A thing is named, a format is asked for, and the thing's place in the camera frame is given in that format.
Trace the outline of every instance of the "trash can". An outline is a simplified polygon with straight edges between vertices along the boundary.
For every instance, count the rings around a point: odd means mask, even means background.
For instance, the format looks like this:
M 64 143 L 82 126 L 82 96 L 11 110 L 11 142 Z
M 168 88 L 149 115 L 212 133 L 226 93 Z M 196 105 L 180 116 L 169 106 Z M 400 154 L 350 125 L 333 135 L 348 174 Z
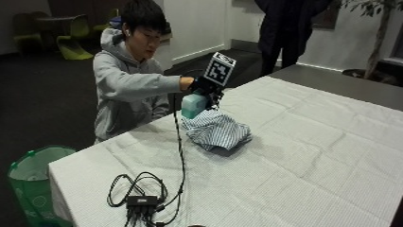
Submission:
M 72 226 L 53 212 L 48 164 L 75 152 L 68 147 L 49 146 L 28 151 L 12 163 L 9 169 L 12 190 L 32 227 Z

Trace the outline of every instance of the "gray hoodie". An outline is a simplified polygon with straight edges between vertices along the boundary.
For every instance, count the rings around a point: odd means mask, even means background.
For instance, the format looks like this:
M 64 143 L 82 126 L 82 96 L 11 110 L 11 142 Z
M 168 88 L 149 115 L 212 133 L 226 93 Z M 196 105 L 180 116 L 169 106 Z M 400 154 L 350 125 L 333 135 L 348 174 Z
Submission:
M 108 28 L 101 37 L 102 51 L 93 60 L 97 83 L 97 141 L 130 131 L 166 115 L 168 93 L 178 93 L 180 76 L 162 76 L 158 62 L 138 62 L 118 39 L 121 30 Z

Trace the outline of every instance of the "cable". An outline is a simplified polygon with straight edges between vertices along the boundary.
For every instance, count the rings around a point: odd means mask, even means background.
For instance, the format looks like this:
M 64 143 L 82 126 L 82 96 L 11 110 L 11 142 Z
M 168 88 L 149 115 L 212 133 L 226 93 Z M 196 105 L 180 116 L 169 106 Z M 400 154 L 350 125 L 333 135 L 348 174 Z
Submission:
M 198 72 L 198 71 L 202 71 L 202 69 L 190 70 L 186 73 L 184 73 L 184 76 L 186 76 L 188 74 L 190 74 L 193 72 Z M 174 103 L 173 103 L 173 105 L 174 105 L 174 119 L 176 119 L 177 136 L 178 136 L 178 155 L 180 155 L 180 160 L 181 160 L 182 179 L 181 179 L 181 183 L 180 183 L 180 187 L 178 187 L 178 192 L 177 192 L 176 196 L 165 204 L 161 204 L 160 206 L 157 206 L 156 207 L 156 211 L 152 214 L 149 214 L 148 216 L 142 215 L 142 221 L 148 225 L 157 226 L 157 227 L 158 226 L 165 226 L 165 225 L 170 224 L 176 220 L 176 218 L 178 217 L 178 209 L 180 209 L 180 201 L 181 201 L 180 198 L 181 198 L 181 194 L 182 194 L 182 191 L 184 191 L 184 185 L 185 185 L 185 179 L 186 179 L 185 158 L 184 158 L 184 151 L 182 151 L 182 146 L 181 146 L 181 138 L 180 138 L 180 132 L 178 132 L 178 117 L 177 117 L 177 110 L 176 110 L 176 108 L 177 108 L 177 94 L 174 94 Z M 128 181 L 130 182 L 130 188 L 129 188 L 129 190 L 126 192 L 125 197 L 121 199 L 121 201 L 117 202 L 117 203 L 114 203 L 113 200 L 112 200 L 112 191 L 113 191 L 113 188 L 114 188 L 117 182 L 121 180 L 121 178 L 128 179 Z M 118 175 L 114 178 L 114 180 L 112 182 L 109 193 L 108 193 L 108 197 L 106 197 L 106 202 L 108 202 L 108 205 L 110 207 L 118 207 L 118 206 L 121 206 L 126 202 L 132 190 L 136 190 L 142 196 L 145 196 L 145 191 L 137 185 L 138 182 L 141 180 L 144 180 L 144 179 L 153 179 L 153 180 L 156 180 L 160 183 L 160 185 L 161 185 L 161 200 L 162 201 L 166 200 L 166 198 L 168 198 L 168 189 L 166 189 L 166 186 L 165 186 L 162 180 L 158 179 L 153 173 L 150 173 L 150 172 L 141 172 L 137 175 L 137 177 L 136 177 L 134 180 L 129 177 L 128 174 L 121 174 L 121 175 Z M 166 208 L 166 206 L 169 206 L 174 202 L 176 199 L 178 199 L 178 203 L 177 203 L 177 210 L 176 210 L 174 216 L 166 222 L 157 222 L 157 223 L 154 223 L 153 222 L 153 214 L 156 212 L 160 212 L 161 210 L 164 210 Z M 130 222 L 133 213 L 134 213 L 133 209 L 129 209 L 128 213 L 126 213 L 128 221 L 126 221 L 125 227 L 128 226 L 128 224 Z M 138 218 L 140 217 L 136 215 L 133 226 L 136 226 L 136 222 L 137 222 Z
M 193 72 L 202 72 L 204 69 L 193 69 L 193 70 L 189 70 L 186 73 L 182 74 L 184 77 L 188 76 L 188 74 L 192 74 Z

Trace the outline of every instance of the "folded shirt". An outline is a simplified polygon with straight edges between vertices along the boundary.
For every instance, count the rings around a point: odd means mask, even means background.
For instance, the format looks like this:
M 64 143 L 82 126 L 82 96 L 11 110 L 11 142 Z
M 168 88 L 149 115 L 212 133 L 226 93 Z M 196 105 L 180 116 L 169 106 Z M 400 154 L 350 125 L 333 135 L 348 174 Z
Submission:
M 219 110 L 202 111 L 196 118 L 182 117 L 188 136 L 205 150 L 215 147 L 227 150 L 251 140 L 249 126 L 239 124 Z

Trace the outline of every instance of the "table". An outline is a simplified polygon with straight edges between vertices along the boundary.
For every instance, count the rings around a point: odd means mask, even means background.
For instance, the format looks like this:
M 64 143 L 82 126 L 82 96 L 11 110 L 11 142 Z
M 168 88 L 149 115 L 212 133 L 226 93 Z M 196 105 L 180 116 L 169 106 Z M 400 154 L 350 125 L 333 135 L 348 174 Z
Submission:
M 275 78 L 345 95 L 352 94 L 348 87 L 403 93 L 299 66 L 226 92 L 221 110 L 250 126 L 253 140 L 237 151 L 209 152 L 181 129 L 188 180 L 173 226 L 390 226 L 403 195 L 403 113 Z M 126 208 L 106 205 L 114 177 L 152 171 L 173 196 L 181 181 L 177 148 L 174 119 L 166 116 L 53 162 L 56 213 L 77 226 L 124 226 Z M 117 197 L 125 188 L 120 184 Z M 174 208 L 156 219 L 166 220 Z
M 68 35 L 69 32 L 63 23 L 67 21 L 72 21 L 75 18 L 76 18 L 76 16 L 39 17 L 39 18 L 36 18 L 36 20 L 40 22 L 59 22 L 60 26 L 63 28 L 63 35 Z

